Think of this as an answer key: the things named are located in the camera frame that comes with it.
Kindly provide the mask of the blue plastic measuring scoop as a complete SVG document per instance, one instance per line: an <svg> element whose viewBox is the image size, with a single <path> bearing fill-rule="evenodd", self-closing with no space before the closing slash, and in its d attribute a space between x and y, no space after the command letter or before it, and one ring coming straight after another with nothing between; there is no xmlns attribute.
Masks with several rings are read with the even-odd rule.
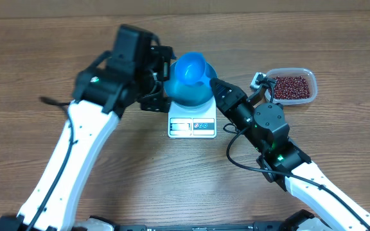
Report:
<svg viewBox="0 0 370 231"><path fill-rule="evenodd" d="M207 63L202 53L191 52L182 55L175 63L175 77L185 85L205 83Z"/></svg>

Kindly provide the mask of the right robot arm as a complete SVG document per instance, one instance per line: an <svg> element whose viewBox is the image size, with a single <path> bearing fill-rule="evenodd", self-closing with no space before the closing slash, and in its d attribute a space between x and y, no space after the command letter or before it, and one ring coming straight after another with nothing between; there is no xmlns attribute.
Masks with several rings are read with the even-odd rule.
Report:
<svg viewBox="0 0 370 231"><path fill-rule="evenodd" d="M282 104L262 102L274 84L265 78L248 96L218 78L210 81L219 111L260 153L257 172L307 204L332 230L370 230L370 213L335 186L289 137Z"/></svg>

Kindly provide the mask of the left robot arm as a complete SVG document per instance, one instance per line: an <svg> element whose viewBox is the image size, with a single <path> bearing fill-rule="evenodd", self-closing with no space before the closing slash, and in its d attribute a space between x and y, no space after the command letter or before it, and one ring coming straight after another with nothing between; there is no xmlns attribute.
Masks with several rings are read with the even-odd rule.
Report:
<svg viewBox="0 0 370 231"><path fill-rule="evenodd" d="M137 102L144 111L169 111L163 84L174 59L156 34L123 24L113 48L78 73L70 102L42 98L66 123L37 186L16 215L0 218L0 230L71 230L93 165L125 109Z"/></svg>

